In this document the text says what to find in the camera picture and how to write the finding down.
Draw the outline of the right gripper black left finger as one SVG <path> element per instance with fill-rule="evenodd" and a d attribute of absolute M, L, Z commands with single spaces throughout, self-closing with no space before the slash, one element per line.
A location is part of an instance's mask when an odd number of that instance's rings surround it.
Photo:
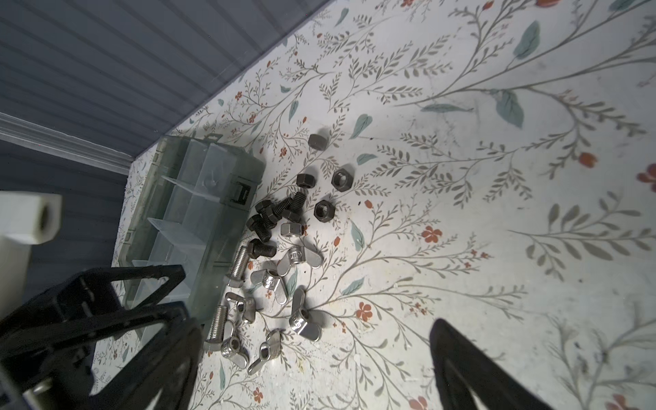
<path fill-rule="evenodd" d="M 156 409 L 189 407 L 196 382 L 203 336 L 187 312 L 121 312 L 92 326 L 99 339 L 160 324 L 162 329 L 97 394 L 78 409 Z"/>

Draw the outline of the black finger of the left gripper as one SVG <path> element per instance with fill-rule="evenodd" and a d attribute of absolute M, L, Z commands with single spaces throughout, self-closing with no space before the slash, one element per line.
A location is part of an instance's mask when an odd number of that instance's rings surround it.
<path fill-rule="evenodd" d="M 123 312 L 187 312 L 181 302 Z M 22 329 L 1 339 L 1 407 L 3 409 L 78 409 L 93 396 L 71 382 L 77 351 L 99 339 L 92 326 L 101 316 Z"/>
<path fill-rule="evenodd" d="M 141 268 L 92 268 L 49 288 L 20 307 L 20 326 L 55 325 L 123 311 L 112 283 L 134 279 L 161 279 L 166 282 L 153 291 L 140 307 L 155 306 L 186 278 L 181 265 Z"/>

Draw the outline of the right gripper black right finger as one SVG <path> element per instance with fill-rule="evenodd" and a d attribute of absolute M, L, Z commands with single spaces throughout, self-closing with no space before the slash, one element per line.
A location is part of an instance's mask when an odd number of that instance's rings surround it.
<path fill-rule="evenodd" d="M 549 409 L 445 319 L 430 330 L 430 353 L 444 409 Z"/>

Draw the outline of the green compartment organizer box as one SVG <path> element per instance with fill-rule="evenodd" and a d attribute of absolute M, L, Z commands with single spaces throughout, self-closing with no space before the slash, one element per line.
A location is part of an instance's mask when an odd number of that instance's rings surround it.
<path fill-rule="evenodd" d="M 211 321 L 265 171 L 245 149 L 163 137 L 126 231 L 121 267 L 181 265 L 186 277 L 164 302 Z"/>

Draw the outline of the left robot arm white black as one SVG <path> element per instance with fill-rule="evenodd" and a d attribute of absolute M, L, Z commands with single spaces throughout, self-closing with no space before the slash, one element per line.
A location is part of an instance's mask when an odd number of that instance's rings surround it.
<path fill-rule="evenodd" d="M 4 409 L 185 409 L 201 344 L 181 302 L 164 302 L 182 266 L 92 268 L 22 300 L 32 247 L 61 227 L 55 194 L 1 195 L 1 406 Z M 154 326 L 156 334 L 101 391 L 97 344 Z"/>

